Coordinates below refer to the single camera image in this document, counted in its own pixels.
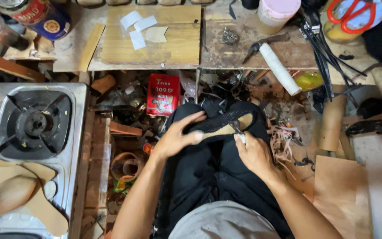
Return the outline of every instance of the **red label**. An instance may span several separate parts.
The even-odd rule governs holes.
[[[167,116],[179,106],[179,77],[152,73],[148,82],[147,114]]]
[[[23,25],[34,25],[45,18],[49,10],[49,2],[45,0],[30,0],[28,8],[20,14],[10,15]]]

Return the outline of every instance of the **white paper piece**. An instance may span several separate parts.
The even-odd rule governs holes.
[[[145,47],[145,41],[140,32],[131,31],[129,35],[131,36],[132,45],[134,45],[135,50]]]
[[[153,26],[147,29],[145,33],[145,40],[151,42],[167,42],[164,34],[166,33],[167,26]]]
[[[134,90],[135,90],[134,87],[131,85],[130,87],[126,88],[125,92],[126,92],[126,94],[130,94],[130,93],[134,92]]]
[[[135,27],[135,30],[137,30],[138,32],[152,26],[152,25],[156,25],[157,24],[157,20],[154,16],[151,16],[151,17],[147,17],[147,18],[144,18],[142,20],[139,20],[137,23],[134,24],[134,27]]]
[[[132,11],[128,13],[126,16],[122,17],[122,19],[120,19],[120,23],[125,29],[128,29],[128,27],[130,27],[132,24],[134,24],[135,22],[141,19],[142,17],[138,11]]]

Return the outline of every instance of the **black pants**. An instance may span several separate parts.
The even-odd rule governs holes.
[[[203,110],[185,104],[172,113],[166,125]],[[232,105],[230,111],[252,111],[247,131],[269,144],[265,118],[250,102]],[[193,209],[209,202],[232,200],[264,216],[281,238],[293,238],[277,201],[265,183],[241,161],[233,135],[205,139],[168,159],[162,177],[155,218],[155,238],[168,238],[176,223]]]

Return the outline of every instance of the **workbench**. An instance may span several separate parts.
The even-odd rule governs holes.
[[[261,54],[256,54],[246,64],[241,64],[251,44],[268,37],[268,35],[264,35],[260,32],[260,20],[256,10],[243,8],[240,1],[234,3],[231,7],[236,15],[236,19],[233,19],[229,14],[229,1],[216,1],[203,8],[202,34],[200,37],[201,53],[200,64],[198,66],[195,64],[181,63],[165,63],[164,66],[160,63],[105,64],[101,62],[101,52],[105,36],[104,31],[93,54],[88,71],[196,69],[197,67],[213,70],[268,69],[269,67]],[[54,42],[54,72],[73,72],[78,70],[79,59],[88,37],[96,23],[106,24],[108,9],[108,5],[89,9],[83,8],[75,3],[70,4],[69,12],[72,17],[73,28],[66,37]],[[235,46],[226,45],[222,41],[222,32],[225,27],[233,29],[238,33],[240,40]],[[289,41],[270,44],[284,66],[292,70],[316,71],[317,66],[313,50],[309,42],[301,36],[298,27],[285,27],[279,34],[285,32],[288,32],[290,35]],[[329,45],[332,52],[337,56],[340,54],[354,55],[355,58],[347,60],[346,63],[358,70],[362,71],[377,62],[377,60],[368,55],[361,38],[348,45],[339,45],[331,42],[329,42]],[[354,75],[354,73],[350,72],[347,68],[342,68],[349,76]],[[332,84],[344,84],[342,76],[332,67],[330,67],[330,75]],[[359,77],[356,82],[361,84],[374,84],[370,73],[367,78]]]

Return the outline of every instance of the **cardboard tube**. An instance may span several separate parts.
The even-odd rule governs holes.
[[[337,151],[340,140],[341,120],[346,106],[346,97],[339,95],[332,102],[324,104],[322,126],[319,132],[318,148]]]

